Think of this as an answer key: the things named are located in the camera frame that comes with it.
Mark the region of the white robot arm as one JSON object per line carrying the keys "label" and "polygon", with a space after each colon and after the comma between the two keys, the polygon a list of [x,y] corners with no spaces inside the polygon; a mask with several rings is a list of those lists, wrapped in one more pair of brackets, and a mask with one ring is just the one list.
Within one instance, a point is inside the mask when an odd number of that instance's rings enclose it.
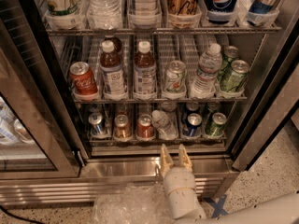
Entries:
{"label": "white robot arm", "polygon": [[185,146],[178,147],[178,166],[165,144],[160,151],[164,193],[170,204],[173,224],[298,224],[299,193],[256,204],[232,214],[207,218],[196,195],[192,162]]}

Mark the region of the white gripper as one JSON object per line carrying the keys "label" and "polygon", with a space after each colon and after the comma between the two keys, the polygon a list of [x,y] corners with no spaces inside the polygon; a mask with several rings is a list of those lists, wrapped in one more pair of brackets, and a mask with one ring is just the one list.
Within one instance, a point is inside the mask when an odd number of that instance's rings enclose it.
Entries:
{"label": "white gripper", "polygon": [[199,203],[196,194],[196,182],[192,173],[192,161],[185,146],[178,147],[178,166],[174,162],[165,144],[160,153],[161,174],[164,176],[164,191],[174,220],[189,218],[206,219],[206,212]]}

